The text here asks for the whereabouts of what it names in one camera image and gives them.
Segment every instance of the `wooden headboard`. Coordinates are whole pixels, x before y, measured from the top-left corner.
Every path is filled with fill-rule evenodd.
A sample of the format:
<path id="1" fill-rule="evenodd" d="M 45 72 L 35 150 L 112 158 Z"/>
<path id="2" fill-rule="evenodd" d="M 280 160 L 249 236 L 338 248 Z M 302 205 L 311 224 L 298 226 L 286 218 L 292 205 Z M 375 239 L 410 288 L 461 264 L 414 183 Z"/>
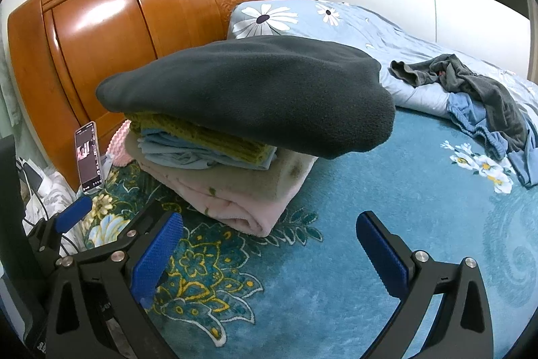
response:
<path id="1" fill-rule="evenodd" d="M 103 153 L 123 121 L 95 97 L 101 80 L 180 49 L 224 40 L 247 0 L 28 0 L 9 16 L 14 76 L 48 158 L 79 185 L 74 133 L 94 120 Z"/>

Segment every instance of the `floral pillowcase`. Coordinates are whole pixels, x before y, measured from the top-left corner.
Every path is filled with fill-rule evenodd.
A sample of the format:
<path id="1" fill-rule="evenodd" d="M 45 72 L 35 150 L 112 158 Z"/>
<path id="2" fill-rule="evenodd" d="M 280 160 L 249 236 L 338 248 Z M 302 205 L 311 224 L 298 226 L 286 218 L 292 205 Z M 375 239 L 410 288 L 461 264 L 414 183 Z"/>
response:
<path id="1" fill-rule="evenodd" d="M 333 41 L 368 51 L 375 35 L 364 24 L 376 14 L 348 3 L 323 0 L 265 0 L 238 5 L 231 14 L 228 39 L 292 35 Z"/>

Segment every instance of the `yellow knit towel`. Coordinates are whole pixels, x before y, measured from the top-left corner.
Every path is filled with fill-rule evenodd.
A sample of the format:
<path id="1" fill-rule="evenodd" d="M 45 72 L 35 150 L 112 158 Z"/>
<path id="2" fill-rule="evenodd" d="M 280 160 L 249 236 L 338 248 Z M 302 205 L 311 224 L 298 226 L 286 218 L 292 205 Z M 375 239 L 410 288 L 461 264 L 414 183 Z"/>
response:
<path id="1" fill-rule="evenodd" d="M 163 130 L 193 144 L 226 154 L 236 160 L 252 165 L 262 164 L 274 150 L 270 145 L 210 130 L 167 114 L 126 113 L 125 117 L 131 120 L 131 130 L 136 134 L 140 134 L 144 129 Z"/>

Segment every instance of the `teal floral pattern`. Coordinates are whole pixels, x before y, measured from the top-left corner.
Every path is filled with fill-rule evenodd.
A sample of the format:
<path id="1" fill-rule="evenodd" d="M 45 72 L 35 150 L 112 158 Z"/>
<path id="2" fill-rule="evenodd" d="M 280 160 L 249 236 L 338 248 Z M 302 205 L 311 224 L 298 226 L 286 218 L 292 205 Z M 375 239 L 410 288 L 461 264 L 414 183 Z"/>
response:
<path id="1" fill-rule="evenodd" d="M 248 273 L 251 256 L 262 257 L 269 247 L 323 242 L 313 226 L 316 213 L 286 209 L 269 236 L 246 235 L 198 213 L 133 162 L 113 168 L 105 188 L 93 198 L 92 211 L 82 221 L 87 248 L 114 241 L 152 200 L 158 200 L 165 210 L 182 214 L 184 233 L 168 262 L 168 280 L 158 287 L 146 311 L 152 318 L 197 326 L 217 347 L 227 342 L 227 324 L 256 322 L 249 299 L 264 288 Z"/>

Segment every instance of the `metal screw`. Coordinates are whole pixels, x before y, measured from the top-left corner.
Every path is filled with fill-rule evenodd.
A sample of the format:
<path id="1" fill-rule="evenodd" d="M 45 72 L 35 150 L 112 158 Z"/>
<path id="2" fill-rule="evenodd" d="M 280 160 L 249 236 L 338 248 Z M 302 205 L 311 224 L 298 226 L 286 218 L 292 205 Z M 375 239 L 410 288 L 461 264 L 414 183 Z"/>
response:
<path id="1" fill-rule="evenodd" d="M 430 256 L 426 251 L 417 251 L 415 253 L 415 259 L 419 262 L 427 262 L 430 259 Z"/>
<path id="2" fill-rule="evenodd" d="M 125 259 L 125 253 L 123 251 L 114 251 L 110 256 L 110 259 L 113 262 L 121 262 L 123 259 Z"/>
<path id="3" fill-rule="evenodd" d="M 75 259 L 73 259 L 71 256 L 65 256 L 62 259 L 62 266 L 65 268 L 69 268 L 73 264 L 74 261 Z"/>
<path id="4" fill-rule="evenodd" d="M 465 259 L 465 264 L 466 264 L 469 268 L 476 268 L 477 262 L 476 262 L 476 260 L 474 260 L 472 257 L 467 257 L 467 258 Z"/>

